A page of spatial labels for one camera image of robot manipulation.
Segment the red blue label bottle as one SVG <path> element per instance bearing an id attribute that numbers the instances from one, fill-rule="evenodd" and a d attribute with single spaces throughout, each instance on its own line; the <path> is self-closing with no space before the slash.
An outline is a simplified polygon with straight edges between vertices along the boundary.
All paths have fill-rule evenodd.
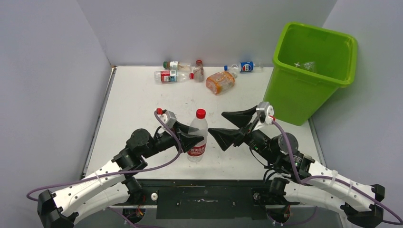
<path id="1" fill-rule="evenodd" d="M 154 72 L 154 80 L 158 84 L 182 83 L 193 79 L 194 74 L 177 70 L 162 70 Z"/>

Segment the red label clear bottle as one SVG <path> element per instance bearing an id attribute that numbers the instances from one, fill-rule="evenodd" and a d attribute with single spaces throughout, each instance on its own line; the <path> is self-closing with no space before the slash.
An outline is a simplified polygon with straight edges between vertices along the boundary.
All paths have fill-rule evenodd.
<path id="1" fill-rule="evenodd" d="M 194 147 L 188 150 L 188 160 L 191 162 L 200 162 L 206 150 L 207 137 L 208 137 L 208 123 L 206 121 L 206 111 L 198 109 L 196 117 L 190 124 L 188 134 L 202 136 L 203 140 L 197 143 Z"/>

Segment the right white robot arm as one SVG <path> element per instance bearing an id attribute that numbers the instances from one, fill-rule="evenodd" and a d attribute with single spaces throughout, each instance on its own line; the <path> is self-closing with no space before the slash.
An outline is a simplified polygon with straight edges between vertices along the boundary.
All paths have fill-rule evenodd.
<path id="1" fill-rule="evenodd" d="M 382 223 L 384 210 L 379 203 L 384 199 L 385 188 L 358 183 L 327 168 L 300 152 L 296 138 L 290 133 L 268 137 L 262 128 L 276 124 L 274 109 L 268 102 L 244 111 L 223 112 L 222 116 L 235 129 L 209 128 L 208 132 L 223 151 L 246 144 L 252 153 L 267 161 L 265 168 L 278 174 L 269 181 L 272 202 L 326 208 L 364 228 Z"/>

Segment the red cap small bottle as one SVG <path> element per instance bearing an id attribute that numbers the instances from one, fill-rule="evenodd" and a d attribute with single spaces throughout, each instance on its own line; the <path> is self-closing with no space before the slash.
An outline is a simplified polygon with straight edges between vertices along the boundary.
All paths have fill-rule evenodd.
<path id="1" fill-rule="evenodd" d="M 203 82 L 204 81 L 203 62 L 201 60 L 197 60 L 195 62 L 195 67 L 193 69 L 193 79 L 196 82 Z"/>

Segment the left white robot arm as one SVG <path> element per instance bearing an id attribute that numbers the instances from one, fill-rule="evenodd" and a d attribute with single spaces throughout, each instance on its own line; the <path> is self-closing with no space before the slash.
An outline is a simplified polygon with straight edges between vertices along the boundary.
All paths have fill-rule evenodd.
<path id="1" fill-rule="evenodd" d="M 152 136 L 146 129 L 135 130 L 125 147 L 104 166 L 66 188 L 45 190 L 38 196 L 37 213 L 45 228 L 72 228 L 82 219 L 106 207 L 128 202 L 137 204 L 142 185 L 134 177 L 144 171 L 146 158 L 171 147 L 187 152 L 204 140 L 188 134 L 189 126 L 175 123 L 173 132 Z"/>

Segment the orange bottle white cap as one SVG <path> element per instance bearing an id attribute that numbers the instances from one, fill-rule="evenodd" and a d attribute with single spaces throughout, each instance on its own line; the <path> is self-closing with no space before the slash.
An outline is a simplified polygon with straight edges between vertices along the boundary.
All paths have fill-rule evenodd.
<path id="1" fill-rule="evenodd" d="M 207 77 L 205 85 L 214 95 L 220 95 L 234 87 L 237 76 L 233 71 L 218 72 Z"/>

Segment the blue label water bottle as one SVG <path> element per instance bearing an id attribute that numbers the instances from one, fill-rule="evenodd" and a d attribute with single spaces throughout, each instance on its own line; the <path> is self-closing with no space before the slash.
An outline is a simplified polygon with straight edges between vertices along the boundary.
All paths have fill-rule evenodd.
<path id="1" fill-rule="evenodd" d="M 316 62 L 315 61 L 302 63 L 301 68 L 306 70 L 306 71 L 309 71 L 309 72 L 313 72 L 313 73 L 317 72 L 317 67 L 316 67 Z"/>

